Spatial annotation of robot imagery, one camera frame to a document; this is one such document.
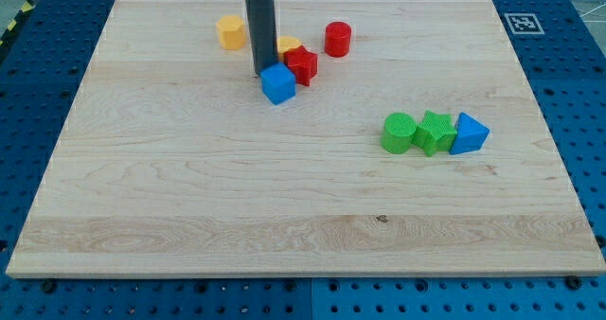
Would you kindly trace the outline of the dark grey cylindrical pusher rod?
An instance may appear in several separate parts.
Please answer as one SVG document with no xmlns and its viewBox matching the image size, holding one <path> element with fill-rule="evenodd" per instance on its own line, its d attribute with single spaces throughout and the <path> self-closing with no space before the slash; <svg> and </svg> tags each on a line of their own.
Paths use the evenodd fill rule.
<svg viewBox="0 0 606 320">
<path fill-rule="evenodd" d="M 276 45 L 276 9 L 274 0 L 244 0 L 251 50 L 257 76 L 278 63 Z"/>
</svg>

